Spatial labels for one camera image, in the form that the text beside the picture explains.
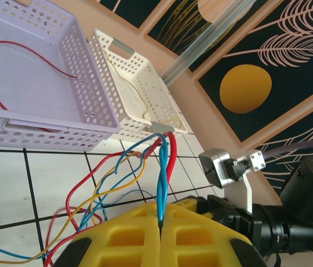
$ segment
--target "clear tube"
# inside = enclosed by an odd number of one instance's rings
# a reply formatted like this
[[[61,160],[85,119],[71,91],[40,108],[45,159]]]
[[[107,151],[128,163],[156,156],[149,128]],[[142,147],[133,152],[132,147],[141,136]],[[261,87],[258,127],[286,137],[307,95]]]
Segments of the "clear tube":
[[[269,158],[271,158],[275,155],[278,155],[278,154],[283,154],[285,152],[289,152],[292,150],[298,150],[298,149],[309,149],[311,147],[313,147],[313,140],[306,141],[306,142],[294,143],[294,144],[290,144],[287,146],[280,146],[280,147],[277,147],[275,149],[265,151],[263,153],[263,156],[264,156],[264,159],[266,160],[266,159],[269,159]]]

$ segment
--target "wire bundle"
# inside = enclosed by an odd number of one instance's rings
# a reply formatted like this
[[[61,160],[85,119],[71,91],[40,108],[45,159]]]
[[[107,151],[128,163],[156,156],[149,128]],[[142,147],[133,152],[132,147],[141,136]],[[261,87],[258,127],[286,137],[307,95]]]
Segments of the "wire bundle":
[[[168,137],[170,139],[170,159],[168,159],[168,143],[166,141],[166,138]],[[135,147],[137,147],[138,145],[153,139],[153,138],[157,138],[157,140],[154,142],[154,144],[150,147],[148,147],[147,149],[145,149],[142,153],[140,152],[135,152],[133,151],[133,149]],[[98,225],[100,223],[103,222],[103,219],[96,214],[96,212],[98,210],[102,210],[103,211],[103,215],[104,217],[106,217],[106,210],[104,207],[108,207],[110,205],[113,205],[117,202],[119,202],[120,200],[122,200],[126,195],[135,192],[135,191],[143,191],[147,194],[149,194],[150,196],[152,196],[149,192],[145,191],[145,190],[132,190],[129,191],[123,195],[121,195],[120,197],[118,197],[114,202],[112,203],[108,203],[108,204],[104,204],[103,201],[106,198],[106,196],[112,192],[116,192],[118,190],[124,189],[130,185],[132,185],[133,183],[135,183],[142,175],[143,172],[145,170],[146,167],[146,160],[148,159],[148,157],[150,156],[150,154],[152,154],[154,152],[154,150],[159,147],[159,159],[160,159],[160,173],[158,176],[158,183],[157,183],[157,196],[156,196],[156,202],[157,202],[157,218],[158,218],[158,223],[159,226],[161,227],[163,224],[163,216],[166,210],[166,202],[167,202],[167,189],[168,189],[168,183],[170,181],[171,178],[171,174],[172,174],[172,170],[173,167],[175,165],[176,162],[176,157],[177,157],[177,147],[176,147],[176,139],[175,136],[173,135],[172,132],[167,132],[165,134],[160,134],[160,133],[154,133],[153,135],[149,136],[148,138],[145,138],[144,140],[141,140],[140,142],[136,143],[135,145],[131,146],[128,150],[123,151],[123,152],[118,152],[118,153],[114,153],[114,154],[110,154],[108,156],[106,156],[85,178],[83,178],[71,191],[70,193],[67,195],[66,198],[66,202],[65,202],[65,207],[61,208],[59,210],[56,211],[56,213],[53,215],[52,220],[50,222],[50,226],[48,229],[48,233],[47,233],[47,238],[46,238],[46,243],[45,243],[45,249],[43,251],[41,251],[39,254],[37,254],[34,257],[27,257],[27,256],[22,256],[22,255],[18,255],[18,254],[14,254],[14,253],[10,253],[8,251],[2,250],[0,249],[0,253],[4,253],[7,254],[9,256],[13,256],[19,259],[23,259],[24,261],[4,261],[4,260],[0,260],[0,263],[2,264],[24,264],[24,263],[29,263],[33,260],[36,259],[41,259],[41,258],[45,258],[46,257],[46,261],[44,264],[44,267],[48,267],[49,265],[52,266],[53,262],[52,262],[52,257],[54,255],[54,253],[66,242],[72,240],[75,236],[77,236],[79,233],[86,231],[92,227],[94,227],[95,225]],[[105,176],[103,176],[103,178],[99,181],[99,183],[97,184],[95,191],[93,192],[93,196],[89,199],[87,199],[86,201],[84,201],[80,206],[78,207],[73,207],[70,206],[69,202],[71,199],[71,196],[74,194],[74,192],[76,192],[76,190],[82,185],[84,184],[89,178],[92,177],[92,175],[110,158],[115,157],[115,156],[120,156],[120,158],[117,161],[117,164],[114,168],[111,168],[109,172],[107,172],[105,174]],[[128,160],[130,157],[132,156],[137,156],[140,158],[140,164],[139,166],[133,170],[132,172],[130,172],[128,175],[126,175],[125,177],[123,177],[119,182],[117,182],[113,187],[111,187],[110,190],[106,191],[106,192],[100,192],[101,187],[103,185],[103,183],[105,182],[106,178],[108,178],[109,176],[113,175],[113,174],[117,174],[118,172],[118,168],[120,166],[121,163],[125,162],[126,160]],[[140,173],[130,182],[128,182],[125,185],[120,185],[121,183],[123,183],[128,177],[130,177],[131,175],[135,174],[136,172],[138,172],[141,169]],[[85,206],[86,204],[89,204],[87,209],[83,209],[82,207]],[[58,235],[51,241],[51,243],[49,242],[50,236],[51,236],[51,231],[52,231],[52,226],[54,223],[54,220],[56,219],[56,217],[58,216],[58,214],[60,212],[62,212],[63,210],[66,210],[67,215],[69,216],[68,220],[65,222],[64,226],[62,227],[61,231],[58,233]],[[83,219],[80,223],[80,225],[78,226],[75,219],[73,218],[78,212],[85,212]],[[91,227],[87,227],[88,222],[92,220],[94,223],[94,226]],[[76,230],[76,233],[63,239],[62,241],[60,241],[59,243],[57,243],[57,245],[51,250],[49,251],[49,249],[52,247],[52,245],[61,237],[61,235],[63,234],[63,232],[65,231],[67,225],[69,223],[72,223],[73,227]]]

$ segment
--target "white plastic basket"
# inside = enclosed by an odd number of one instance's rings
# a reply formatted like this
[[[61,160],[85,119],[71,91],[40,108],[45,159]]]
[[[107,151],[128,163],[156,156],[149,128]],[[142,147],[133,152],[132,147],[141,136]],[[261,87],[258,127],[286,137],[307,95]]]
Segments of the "white plastic basket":
[[[112,138],[137,142],[153,132],[171,130],[176,137],[187,133],[166,85],[148,59],[97,29],[90,45],[121,123],[121,131]],[[112,52],[112,46],[126,56]],[[121,77],[132,83],[134,88]],[[143,117],[146,105],[147,113]]]
[[[47,0],[0,0],[0,146],[88,151],[120,129],[76,18]]]

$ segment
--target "white tile floor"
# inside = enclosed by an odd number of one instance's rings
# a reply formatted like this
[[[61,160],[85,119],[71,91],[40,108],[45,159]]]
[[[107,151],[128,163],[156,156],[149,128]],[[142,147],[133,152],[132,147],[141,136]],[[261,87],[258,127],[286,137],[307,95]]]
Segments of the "white tile floor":
[[[88,153],[53,152],[42,150],[5,149],[0,147],[0,248],[24,256],[34,256],[44,247],[50,219],[54,212],[64,207],[68,192],[84,178],[90,168],[94,168],[107,154],[122,151],[133,143],[109,139],[99,144]],[[177,139],[178,159],[170,181],[168,202],[175,202],[184,197],[215,194],[214,188],[206,180],[197,162],[196,156],[202,148],[193,134]],[[71,199],[72,206],[78,206],[89,198],[95,182],[116,163],[117,159],[107,161],[94,175],[81,186]],[[119,178],[134,170],[140,163],[137,158],[130,158],[123,163],[117,176],[112,176],[103,184],[109,189]],[[148,160],[144,176],[137,184],[110,194],[105,203],[113,202],[121,194],[130,190],[146,190],[156,195],[156,183],[160,165],[153,154]],[[145,202],[154,201],[146,193],[136,191],[124,197],[117,205],[107,207],[108,219],[133,209]],[[53,227],[56,235],[66,221],[66,214],[59,217]],[[69,226],[63,237],[73,234]],[[0,259],[15,260],[0,253]],[[42,260],[28,264],[42,267]]]

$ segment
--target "lavender plastic basket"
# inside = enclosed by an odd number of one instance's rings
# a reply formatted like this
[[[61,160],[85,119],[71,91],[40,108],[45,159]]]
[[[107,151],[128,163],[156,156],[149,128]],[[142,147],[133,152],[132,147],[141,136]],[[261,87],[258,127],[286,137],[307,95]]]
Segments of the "lavender plastic basket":
[[[0,0],[0,146],[88,151],[120,130],[76,18],[46,0]]]

